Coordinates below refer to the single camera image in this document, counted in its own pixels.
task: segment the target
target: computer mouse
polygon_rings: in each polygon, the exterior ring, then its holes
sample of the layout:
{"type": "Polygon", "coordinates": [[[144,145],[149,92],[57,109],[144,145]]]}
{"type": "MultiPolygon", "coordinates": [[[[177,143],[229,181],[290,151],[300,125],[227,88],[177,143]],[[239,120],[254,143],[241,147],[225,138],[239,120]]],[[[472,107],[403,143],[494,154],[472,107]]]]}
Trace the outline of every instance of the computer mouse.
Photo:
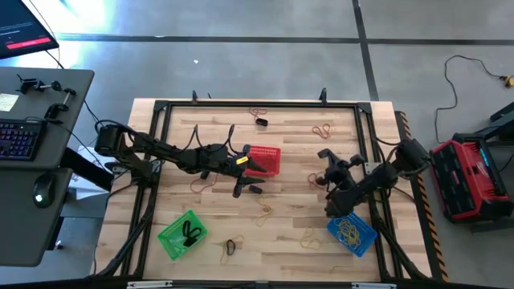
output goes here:
{"type": "Polygon", "coordinates": [[[47,208],[54,202],[54,180],[55,175],[53,173],[44,173],[35,180],[32,199],[36,207],[47,208]]]}

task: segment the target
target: monitor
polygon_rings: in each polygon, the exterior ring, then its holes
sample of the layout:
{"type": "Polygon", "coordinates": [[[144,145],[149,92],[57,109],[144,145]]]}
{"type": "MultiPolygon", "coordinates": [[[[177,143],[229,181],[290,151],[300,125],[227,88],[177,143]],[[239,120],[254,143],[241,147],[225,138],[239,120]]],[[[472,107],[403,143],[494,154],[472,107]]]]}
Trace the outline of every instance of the monitor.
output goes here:
{"type": "Polygon", "coordinates": [[[58,47],[22,0],[0,0],[0,59],[58,47]]]}

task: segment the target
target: butcher block tabletop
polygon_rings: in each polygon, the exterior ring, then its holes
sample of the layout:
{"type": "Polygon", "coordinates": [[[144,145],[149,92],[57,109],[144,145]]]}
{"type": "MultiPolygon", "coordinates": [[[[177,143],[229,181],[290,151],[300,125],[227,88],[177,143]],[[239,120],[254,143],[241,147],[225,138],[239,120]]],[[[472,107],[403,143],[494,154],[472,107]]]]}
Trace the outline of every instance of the butcher block tabletop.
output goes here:
{"type": "MultiPolygon", "coordinates": [[[[135,99],[128,125],[138,132],[148,132],[156,99],[135,99]]],[[[377,136],[398,142],[398,127],[390,102],[372,102],[377,136]]],[[[347,108],[266,108],[260,117],[267,127],[255,124],[249,108],[174,107],[167,143],[186,146],[194,126],[198,125],[203,145],[223,143],[231,124],[235,124],[231,143],[235,150],[245,144],[281,149],[280,173],[258,187],[262,194],[246,187],[239,198],[232,197],[235,179],[211,173],[204,181],[166,162],[162,166],[157,204],[145,264],[145,279],[215,279],[275,281],[378,281],[380,279],[375,246],[362,257],[350,253],[326,229],[324,206],[326,192],[309,184],[308,176],[326,169],[327,160],[316,155],[331,149],[340,159],[359,153],[353,110],[347,108]],[[329,124],[330,137],[312,132],[315,126],[329,124]],[[208,229],[208,235],[179,260],[172,261],[157,235],[188,210],[193,210],[208,229]],[[222,255],[226,240],[234,239],[235,252],[222,255]]],[[[156,136],[161,135],[162,121],[156,136]]],[[[369,130],[362,117],[367,152],[370,154],[369,130]]],[[[198,147],[196,140],[190,146],[198,147]]],[[[381,144],[387,155],[392,147],[381,144]]],[[[362,167],[351,169],[356,181],[363,178],[362,167]]],[[[130,176],[116,180],[113,190],[127,185],[130,176]]],[[[399,189],[412,194],[410,183],[400,180],[399,189]]],[[[96,249],[98,271],[127,238],[137,187],[124,189],[110,198],[96,249]]],[[[399,244],[425,275],[430,276],[422,229],[415,204],[393,190],[391,214],[399,244]]],[[[361,204],[355,213],[371,224],[369,207],[361,204]]],[[[385,259],[393,273],[390,249],[384,240],[385,259]]],[[[140,242],[134,246],[131,271],[136,266],[140,242]]]]}

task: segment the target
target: concrete floor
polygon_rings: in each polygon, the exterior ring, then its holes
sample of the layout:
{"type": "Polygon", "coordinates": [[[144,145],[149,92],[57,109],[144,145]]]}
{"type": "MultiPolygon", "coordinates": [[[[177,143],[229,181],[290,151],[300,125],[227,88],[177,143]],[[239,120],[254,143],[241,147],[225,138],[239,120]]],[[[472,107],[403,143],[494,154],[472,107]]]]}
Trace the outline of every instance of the concrete floor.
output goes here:
{"type": "MultiPolygon", "coordinates": [[[[62,36],[359,37],[352,0],[33,2],[62,36]]],[[[370,39],[514,39],[514,31],[506,28],[514,19],[514,2],[509,0],[360,0],[358,4],[370,39]]],[[[190,97],[193,89],[200,97],[209,92],[214,98],[315,99],[322,87],[331,100],[372,97],[361,46],[355,43],[59,42],[66,68],[96,73],[88,94],[92,110],[99,118],[121,122],[128,120],[136,97],[190,97]]],[[[480,58],[493,73],[514,74],[514,59],[509,57],[512,42],[488,44],[370,44],[377,96],[403,110],[414,137],[432,149],[434,110],[453,104],[443,77],[447,58],[454,54],[480,58]]],[[[43,52],[5,59],[0,65],[54,67],[55,63],[43,52]]],[[[454,132],[482,128],[493,112],[512,102],[514,90],[504,89],[476,63],[452,60],[448,75],[459,94],[459,106],[440,114],[443,140],[454,132]]],[[[88,143],[95,138],[92,124],[84,109],[75,134],[88,143]]],[[[76,149],[78,143],[71,140],[70,146],[76,149]]],[[[499,166],[510,155],[508,150],[494,153],[499,166]]],[[[513,172],[514,165],[503,175],[513,172]]],[[[424,177],[450,280],[514,287],[514,230],[472,235],[467,227],[450,224],[441,214],[430,176],[424,177]]],[[[93,209],[96,215],[102,214],[101,207],[93,209]]],[[[47,252],[36,268],[0,268],[0,283],[87,275],[100,223],[67,219],[60,236],[66,250],[47,252]]]]}

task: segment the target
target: plastic basket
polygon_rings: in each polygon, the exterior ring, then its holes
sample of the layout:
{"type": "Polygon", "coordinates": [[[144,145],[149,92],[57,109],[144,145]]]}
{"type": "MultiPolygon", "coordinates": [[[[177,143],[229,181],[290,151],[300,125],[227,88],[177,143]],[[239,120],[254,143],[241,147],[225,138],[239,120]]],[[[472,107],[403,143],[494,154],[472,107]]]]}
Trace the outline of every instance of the plastic basket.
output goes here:
{"type": "Polygon", "coordinates": [[[364,222],[359,216],[355,213],[351,213],[348,216],[341,218],[334,218],[328,222],[327,225],[328,232],[332,234],[341,244],[345,245],[345,247],[352,253],[354,253],[357,257],[362,257],[364,253],[368,250],[369,246],[373,244],[375,238],[377,237],[377,232],[370,227],[366,222],[364,222]],[[344,242],[345,236],[341,236],[341,238],[337,237],[337,232],[339,232],[339,227],[337,224],[341,220],[347,219],[350,221],[352,225],[354,225],[359,232],[359,239],[361,240],[361,245],[357,247],[351,247],[344,242]]]}
{"type": "Polygon", "coordinates": [[[265,173],[247,169],[248,176],[275,176],[280,173],[280,149],[252,145],[248,156],[261,168],[266,169],[265,173]]]}
{"type": "Polygon", "coordinates": [[[166,250],[166,253],[168,253],[169,257],[175,261],[183,256],[183,254],[188,250],[196,246],[196,244],[198,244],[205,236],[207,236],[207,229],[203,226],[202,222],[200,222],[200,219],[196,214],[192,210],[188,210],[179,219],[164,229],[157,238],[166,250]],[[182,225],[184,225],[185,221],[191,222],[191,230],[193,228],[202,229],[202,232],[197,237],[196,243],[190,247],[184,246],[186,237],[182,234],[182,225]]]}

